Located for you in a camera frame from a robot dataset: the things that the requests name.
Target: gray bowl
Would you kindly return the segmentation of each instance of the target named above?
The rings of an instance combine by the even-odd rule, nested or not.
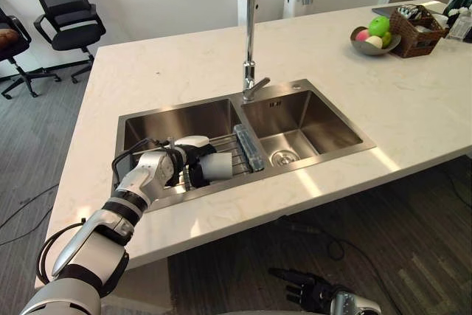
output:
[[[353,33],[351,33],[351,43],[353,44],[353,47],[357,49],[360,53],[365,54],[365,55],[384,55],[385,53],[390,52],[392,49],[394,49],[396,46],[401,41],[401,36],[400,35],[394,35],[392,34],[392,42],[383,49],[377,48],[373,44],[370,44],[369,42],[366,41],[356,41],[355,37],[357,36],[360,31],[365,30],[366,27],[360,26],[357,27]]]

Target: wicker basket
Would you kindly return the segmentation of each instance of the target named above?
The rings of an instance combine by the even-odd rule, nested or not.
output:
[[[402,58],[428,55],[445,34],[445,30],[424,6],[418,5],[418,8],[421,11],[419,20],[407,20],[398,10],[390,17],[390,32],[401,35],[401,42],[392,53]],[[431,32],[419,32],[415,28],[417,25],[424,26]]]

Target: faucet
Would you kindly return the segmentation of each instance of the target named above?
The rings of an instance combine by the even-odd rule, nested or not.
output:
[[[302,0],[304,5],[311,4],[313,0]],[[267,84],[270,79],[268,77],[260,81],[256,85],[254,77],[256,63],[252,60],[252,50],[254,48],[254,11],[256,0],[247,0],[247,20],[246,20],[246,61],[243,64],[243,99],[244,101],[252,101],[257,90]]]

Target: drain strainer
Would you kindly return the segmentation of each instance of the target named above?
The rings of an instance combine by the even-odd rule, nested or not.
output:
[[[272,154],[271,161],[274,166],[283,166],[300,160],[300,157],[293,151],[279,150]]]

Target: wire rack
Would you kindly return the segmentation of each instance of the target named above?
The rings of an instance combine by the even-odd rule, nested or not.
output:
[[[251,173],[246,157],[244,156],[240,144],[237,140],[236,134],[227,134],[225,136],[217,136],[211,138],[209,143],[215,147],[217,153],[231,153],[232,155],[232,169],[233,169],[233,178],[236,176],[244,176]],[[155,151],[160,148],[141,150],[133,153],[133,160],[135,163],[139,161],[139,158],[143,153],[150,151]],[[210,184],[218,183],[218,181],[212,181]],[[190,184],[188,179],[187,171],[184,170],[180,173],[179,183],[175,187],[166,187],[165,189],[176,189],[179,192],[185,192],[189,190],[194,190],[194,187]]]

